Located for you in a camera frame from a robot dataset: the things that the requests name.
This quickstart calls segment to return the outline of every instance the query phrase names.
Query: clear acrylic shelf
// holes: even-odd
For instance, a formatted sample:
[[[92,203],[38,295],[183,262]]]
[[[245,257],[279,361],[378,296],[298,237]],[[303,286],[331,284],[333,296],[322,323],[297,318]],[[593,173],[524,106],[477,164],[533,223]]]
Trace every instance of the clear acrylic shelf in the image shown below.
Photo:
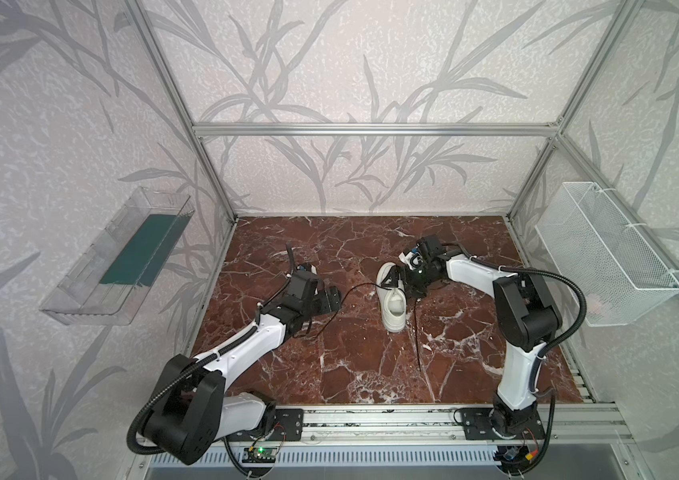
[[[65,325],[130,324],[194,213],[190,195],[137,187],[41,311]]]

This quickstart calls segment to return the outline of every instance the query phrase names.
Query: red marble surface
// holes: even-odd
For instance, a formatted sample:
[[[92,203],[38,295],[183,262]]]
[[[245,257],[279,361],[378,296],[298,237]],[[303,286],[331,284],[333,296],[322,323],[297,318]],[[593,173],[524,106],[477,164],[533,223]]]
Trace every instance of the red marble surface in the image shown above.
[[[209,350],[251,321],[256,303],[285,280],[291,242],[298,263],[315,265],[326,285],[344,293],[372,282],[424,235],[460,241],[480,258],[520,265],[499,216],[257,217],[241,219],[219,275],[193,352]],[[432,286],[417,305],[422,372],[413,316],[400,333],[383,327],[373,286],[350,294],[325,332],[315,320],[310,337],[291,339],[241,375],[230,394],[258,390],[282,404],[489,403],[497,388],[505,341],[495,325],[494,301],[459,283]],[[565,360],[552,352],[540,388],[553,382],[561,402],[581,402]]]

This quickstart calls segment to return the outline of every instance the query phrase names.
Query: black mounting plate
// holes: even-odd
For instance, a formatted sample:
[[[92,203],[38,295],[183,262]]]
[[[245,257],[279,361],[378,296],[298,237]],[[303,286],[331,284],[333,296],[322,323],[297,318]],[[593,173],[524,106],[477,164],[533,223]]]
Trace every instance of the black mounting plate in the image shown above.
[[[302,440],[302,420],[305,418],[305,411],[301,408],[276,408],[276,419],[273,425],[280,423],[283,429],[274,428],[262,442],[280,442],[286,436],[286,442],[298,442]],[[246,442],[248,439],[256,438],[256,433],[243,431],[233,433],[230,440],[233,442]]]
[[[462,429],[465,431],[465,440],[507,439],[499,437],[491,427],[489,414],[491,413],[492,409],[492,407],[465,407],[460,408],[455,412],[454,416],[457,420],[457,423],[462,425]],[[529,418],[529,420],[524,424],[524,427],[531,430],[539,443],[541,443],[542,439],[545,438],[545,429],[542,428],[542,421],[539,418],[538,412],[535,412],[534,415]],[[517,439],[519,442],[523,441],[523,438],[520,435],[512,439]]]

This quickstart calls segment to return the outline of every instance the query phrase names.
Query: leaf pattern wallpaper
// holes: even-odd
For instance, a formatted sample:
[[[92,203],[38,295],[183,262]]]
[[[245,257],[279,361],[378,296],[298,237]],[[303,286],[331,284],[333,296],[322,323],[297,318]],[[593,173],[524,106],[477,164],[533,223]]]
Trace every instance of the leaf pattern wallpaper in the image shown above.
[[[196,122],[555,121],[617,2],[146,0]],[[504,213],[543,138],[205,138],[242,214]]]
[[[0,479],[115,478],[224,256],[226,215],[123,9],[0,0]],[[196,207],[136,319],[39,312],[136,186]]]
[[[679,259],[679,2],[643,4],[567,135]],[[561,182],[580,180],[557,153],[515,218],[533,264],[554,266],[534,227]],[[572,342],[597,398],[620,405],[655,478],[679,478],[678,300],[629,326],[584,326]]]

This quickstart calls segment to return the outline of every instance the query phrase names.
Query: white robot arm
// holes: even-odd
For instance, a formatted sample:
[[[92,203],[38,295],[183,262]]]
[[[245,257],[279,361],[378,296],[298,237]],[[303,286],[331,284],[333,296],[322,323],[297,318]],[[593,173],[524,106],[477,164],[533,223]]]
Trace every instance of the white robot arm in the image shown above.
[[[507,350],[491,423],[499,437],[514,438],[536,418],[538,356],[561,328],[561,314],[540,275],[491,266],[455,246],[447,251],[435,235],[419,239],[399,256],[405,266],[391,269],[382,285],[396,286],[400,279],[407,297],[421,298],[432,282],[451,280],[494,297]]]
[[[190,465],[218,438],[241,431],[269,433],[275,420],[273,399],[256,392],[225,397],[225,391],[260,357],[300,331],[305,321],[339,310],[339,290],[318,290],[319,283],[309,264],[292,267],[288,283],[257,309],[254,321],[243,330],[192,359],[177,355],[169,360],[152,398],[129,428],[129,449],[139,455],[169,452]],[[156,446],[139,444],[137,432]]]

